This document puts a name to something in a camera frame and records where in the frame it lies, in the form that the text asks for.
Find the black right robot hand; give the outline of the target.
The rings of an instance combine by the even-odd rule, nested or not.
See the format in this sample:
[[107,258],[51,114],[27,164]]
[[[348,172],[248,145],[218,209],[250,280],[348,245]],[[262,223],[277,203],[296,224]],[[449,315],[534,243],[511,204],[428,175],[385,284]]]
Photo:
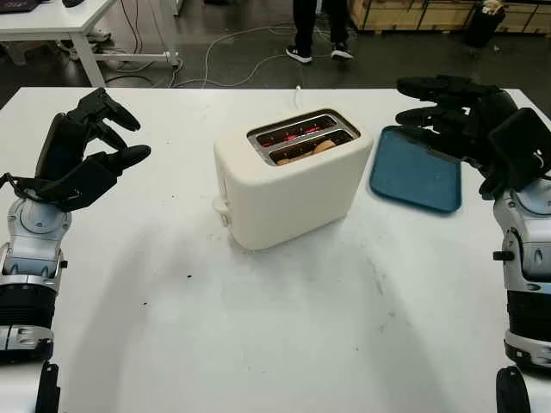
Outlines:
[[402,77],[396,89],[432,105],[397,114],[395,129],[437,157],[468,163],[484,177],[481,197],[499,198],[508,183],[505,165],[498,159],[489,136],[518,110],[511,96],[495,85],[447,75]]

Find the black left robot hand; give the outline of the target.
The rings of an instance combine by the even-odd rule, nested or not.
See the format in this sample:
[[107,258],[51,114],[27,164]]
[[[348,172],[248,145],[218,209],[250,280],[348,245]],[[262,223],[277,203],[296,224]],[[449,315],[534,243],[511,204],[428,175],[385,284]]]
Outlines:
[[83,162],[85,149],[94,139],[100,139],[115,149],[115,153],[105,157],[117,175],[151,154],[148,145],[127,145],[105,120],[131,132],[140,129],[140,123],[127,109],[104,88],[98,88],[81,98],[75,109],[54,117],[39,155],[35,176],[47,181],[66,176]]

